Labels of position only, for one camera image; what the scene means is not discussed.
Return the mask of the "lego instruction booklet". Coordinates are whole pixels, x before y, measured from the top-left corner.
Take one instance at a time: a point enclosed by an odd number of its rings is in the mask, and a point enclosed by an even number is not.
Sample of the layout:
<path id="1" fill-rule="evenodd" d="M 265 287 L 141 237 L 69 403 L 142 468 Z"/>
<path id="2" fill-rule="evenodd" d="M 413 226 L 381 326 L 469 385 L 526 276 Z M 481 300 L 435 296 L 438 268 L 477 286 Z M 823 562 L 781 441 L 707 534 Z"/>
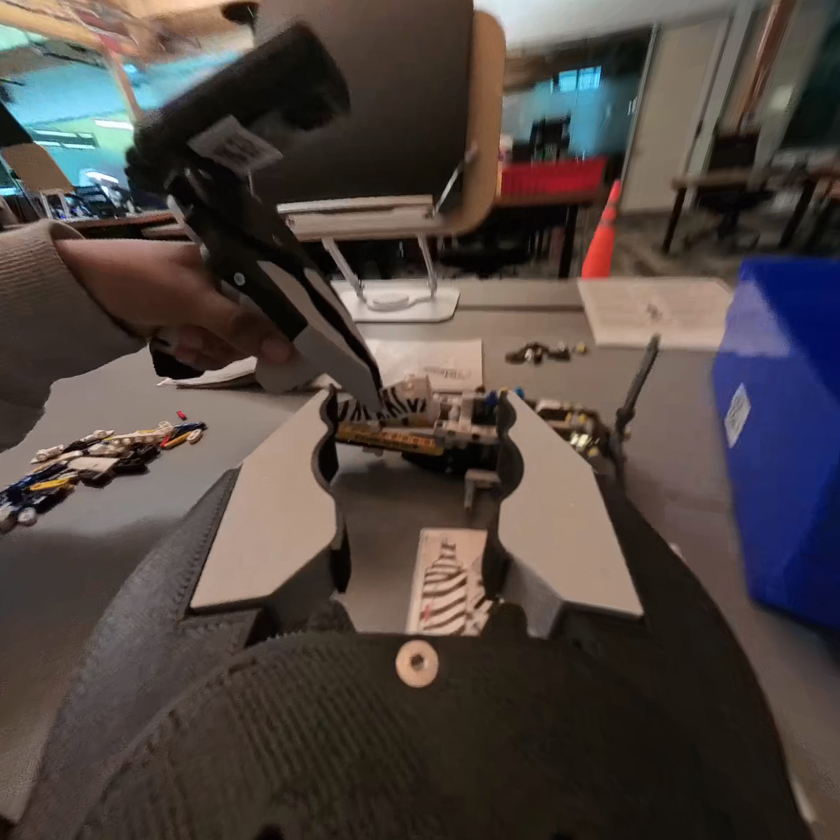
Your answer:
<path id="1" fill-rule="evenodd" d="M 482 342 L 480 339 L 447 341 L 406 341 L 370 339 L 369 348 L 380 367 L 386 386 L 410 377 L 426 377 L 436 392 L 474 391 L 484 384 Z M 283 394 L 311 391 L 333 380 L 327 375 L 312 373 L 280 374 L 262 369 L 253 358 L 238 360 L 222 369 L 189 374 L 179 379 L 165 376 L 159 387 L 181 389 L 231 390 L 258 385 L 264 391 Z"/>

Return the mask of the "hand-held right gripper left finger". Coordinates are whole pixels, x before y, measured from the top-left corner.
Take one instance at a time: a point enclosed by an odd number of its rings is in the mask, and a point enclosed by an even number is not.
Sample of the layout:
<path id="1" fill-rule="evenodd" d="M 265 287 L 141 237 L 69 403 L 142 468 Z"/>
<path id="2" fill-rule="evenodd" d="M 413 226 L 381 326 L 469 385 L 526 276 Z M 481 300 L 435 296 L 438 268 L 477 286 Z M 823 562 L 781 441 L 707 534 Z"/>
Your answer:
<path id="1" fill-rule="evenodd" d="M 334 388 L 319 391 L 242 463 L 190 601 L 194 613 L 309 614 L 349 584 L 349 536 L 331 483 Z"/>

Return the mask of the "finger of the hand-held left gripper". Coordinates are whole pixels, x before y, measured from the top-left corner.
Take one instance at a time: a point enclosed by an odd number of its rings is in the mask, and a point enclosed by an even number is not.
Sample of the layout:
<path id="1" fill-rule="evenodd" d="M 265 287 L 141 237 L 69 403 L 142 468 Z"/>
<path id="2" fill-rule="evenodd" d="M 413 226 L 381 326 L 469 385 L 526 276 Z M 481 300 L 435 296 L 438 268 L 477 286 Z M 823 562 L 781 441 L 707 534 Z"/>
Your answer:
<path id="1" fill-rule="evenodd" d="M 371 413 L 383 412 L 379 366 L 330 284 L 309 268 L 303 270 L 302 277 L 270 261 L 260 261 L 259 268 L 304 321 L 295 337 L 291 328 L 281 328 L 300 356 L 339 383 Z"/>

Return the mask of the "person's left forearm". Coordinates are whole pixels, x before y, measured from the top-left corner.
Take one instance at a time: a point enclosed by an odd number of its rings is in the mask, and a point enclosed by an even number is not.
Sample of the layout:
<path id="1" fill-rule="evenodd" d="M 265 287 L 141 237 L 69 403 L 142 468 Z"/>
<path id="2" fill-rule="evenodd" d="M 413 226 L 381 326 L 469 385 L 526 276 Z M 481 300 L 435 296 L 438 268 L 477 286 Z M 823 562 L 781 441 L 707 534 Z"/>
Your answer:
<path id="1" fill-rule="evenodd" d="M 84 375 L 144 341 L 111 318 L 71 274 L 56 242 L 81 236 L 41 220 L 1 235 L 1 450 L 43 416 L 57 381 Z"/>

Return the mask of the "lego plane model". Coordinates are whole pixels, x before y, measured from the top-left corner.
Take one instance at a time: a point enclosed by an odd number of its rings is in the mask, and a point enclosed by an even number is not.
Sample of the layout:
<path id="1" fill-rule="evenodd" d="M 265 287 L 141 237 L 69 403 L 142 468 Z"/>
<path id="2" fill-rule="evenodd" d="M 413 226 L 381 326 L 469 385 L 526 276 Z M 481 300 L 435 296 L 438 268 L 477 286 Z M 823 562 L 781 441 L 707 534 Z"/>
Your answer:
<path id="1" fill-rule="evenodd" d="M 417 406 L 386 419 L 363 419 L 350 400 L 339 404 L 336 442 L 372 452 L 400 454 L 415 466 L 465 481 L 464 507 L 470 510 L 479 490 L 499 486 L 497 463 L 501 395 L 520 397 L 554 434 L 569 444 L 599 474 L 611 474 L 626 488 L 626 441 L 636 416 L 637 400 L 658 357 L 661 336 L 647 343 L 641 364 L 612 423 L 593 408 L 549 398 L 530 399 L 520 388 L 461 393 L 436 392 L 427 377 L 407 377 L 392 388 L 397 397 L 417 396 Z"/>

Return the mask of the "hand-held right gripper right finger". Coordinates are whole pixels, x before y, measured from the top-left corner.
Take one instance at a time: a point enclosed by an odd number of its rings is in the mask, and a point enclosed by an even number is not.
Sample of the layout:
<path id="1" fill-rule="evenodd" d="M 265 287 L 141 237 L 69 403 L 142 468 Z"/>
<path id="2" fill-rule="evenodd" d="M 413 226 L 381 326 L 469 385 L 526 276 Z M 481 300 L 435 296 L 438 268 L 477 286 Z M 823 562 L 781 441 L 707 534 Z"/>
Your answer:
<path id="1" fill-rule="evenodd" d="M 530 637 L 571 612 L 639 622 L 644 607 L 593 468 L 515 392 L 497 407 L 499 500 L 482 581 Z"/>

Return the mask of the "orange traffic cone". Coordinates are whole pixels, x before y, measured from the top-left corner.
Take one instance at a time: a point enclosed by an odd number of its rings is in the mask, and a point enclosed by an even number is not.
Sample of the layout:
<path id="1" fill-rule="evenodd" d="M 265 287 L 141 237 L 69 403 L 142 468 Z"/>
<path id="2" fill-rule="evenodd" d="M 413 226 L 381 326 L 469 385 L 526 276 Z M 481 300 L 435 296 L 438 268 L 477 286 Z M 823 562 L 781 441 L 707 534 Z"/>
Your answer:
<path id="1" fill-rule="evenodd" d="M 601 218 L 583 260 L 581 267 L 582 280 L 602 280 L 611 275 L 617 206 L 620 202 L 622 186 L 622 181 L 616 180 L 609 192 Z"/>

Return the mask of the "large pile of lego pieces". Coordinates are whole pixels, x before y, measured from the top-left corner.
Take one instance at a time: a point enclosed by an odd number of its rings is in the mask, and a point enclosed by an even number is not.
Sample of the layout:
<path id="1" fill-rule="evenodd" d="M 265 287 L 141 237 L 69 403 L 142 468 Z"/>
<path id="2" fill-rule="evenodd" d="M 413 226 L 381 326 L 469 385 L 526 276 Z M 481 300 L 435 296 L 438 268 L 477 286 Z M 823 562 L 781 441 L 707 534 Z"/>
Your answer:
<path id="1" fill-rule="evenodd" d="M 80 487 L 104 489 L 115 480 L 144 476 L 163 454 L 195 446 L 207 434 L 202 421 L 178 413 L 179 423 L 118 434 L 97 429 L 68 444 L 36 451 L 28 470 L 1 488 L 1 533 L 31 528 Z"/>

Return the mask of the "white printed paper sheet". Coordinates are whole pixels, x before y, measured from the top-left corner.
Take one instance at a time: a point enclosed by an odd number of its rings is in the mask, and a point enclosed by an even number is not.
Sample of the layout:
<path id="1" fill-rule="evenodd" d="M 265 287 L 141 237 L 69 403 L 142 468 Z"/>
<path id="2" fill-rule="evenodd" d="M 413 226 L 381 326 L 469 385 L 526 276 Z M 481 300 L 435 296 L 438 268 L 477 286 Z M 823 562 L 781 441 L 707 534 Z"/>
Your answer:
<path id="1" fill-rule="evenodd" d="M 595 344 L 643 349 L 658 336 L 663 350 L 715 352 L 722 341 L 732 291 L 710 278 L 578 280 Z"/>

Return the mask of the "person's left hand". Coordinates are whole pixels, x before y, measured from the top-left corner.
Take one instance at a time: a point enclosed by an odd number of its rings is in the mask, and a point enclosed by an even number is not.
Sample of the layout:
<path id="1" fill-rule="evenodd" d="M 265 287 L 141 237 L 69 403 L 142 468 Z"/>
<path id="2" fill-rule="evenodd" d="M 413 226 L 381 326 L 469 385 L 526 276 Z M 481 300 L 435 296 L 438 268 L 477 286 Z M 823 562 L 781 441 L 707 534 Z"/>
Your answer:
<path id="1" fill-rule="evenodd" d="M 63 238 L 55 248 L 113 319 L 145 338 L 166 332 L 174 357 L 196 370 L 248 357 L 285 364 L 294 356 L 263 314 L 225 297 L 192 244 Z"/>

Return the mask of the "zebra sticker sheet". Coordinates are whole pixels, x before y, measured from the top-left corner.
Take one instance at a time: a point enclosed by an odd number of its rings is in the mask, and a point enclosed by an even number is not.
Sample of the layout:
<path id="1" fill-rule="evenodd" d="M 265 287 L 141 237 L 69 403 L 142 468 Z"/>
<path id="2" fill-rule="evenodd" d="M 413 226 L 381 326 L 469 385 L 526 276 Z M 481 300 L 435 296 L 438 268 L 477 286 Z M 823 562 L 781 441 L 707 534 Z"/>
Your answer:
<path id="1" fill-rule="evenodd" d="M 492 606 L 481 573 L 486 544 L 486 530 L 420 531 L 406 615 L 407 634 L 482 634 Z"/>

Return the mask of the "blue plastic bin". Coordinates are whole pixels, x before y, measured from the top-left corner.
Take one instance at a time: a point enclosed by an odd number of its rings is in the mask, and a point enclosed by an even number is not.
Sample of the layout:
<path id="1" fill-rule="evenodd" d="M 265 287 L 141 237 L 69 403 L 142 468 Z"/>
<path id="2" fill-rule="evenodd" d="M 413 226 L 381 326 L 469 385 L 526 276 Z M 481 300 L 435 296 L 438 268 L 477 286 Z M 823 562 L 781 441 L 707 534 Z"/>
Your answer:
<path id="1" fill-rule="evenodd" d="M 838 259 L 745 259 L 711 378 L 749 594 L 837 632 Z"/>

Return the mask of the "small cluster of lego pieces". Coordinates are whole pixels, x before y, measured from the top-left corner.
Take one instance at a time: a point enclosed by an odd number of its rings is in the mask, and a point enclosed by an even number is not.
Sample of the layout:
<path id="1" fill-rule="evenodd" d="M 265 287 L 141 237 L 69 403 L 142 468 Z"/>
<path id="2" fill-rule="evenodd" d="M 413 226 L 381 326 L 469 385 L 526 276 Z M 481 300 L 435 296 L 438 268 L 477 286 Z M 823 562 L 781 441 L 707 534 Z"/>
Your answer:
<path id="1" fill-rule="evenodd" d="M 584 342 L 568 345 L 565 343 L 546 344 L 531 341 L 505 353 L 505 362 L 514 365 L 539 365 L 546 361 L 565 363 L 572 361 L 575 356 L 586 355 L 588 352 L 589 346 Z"/>

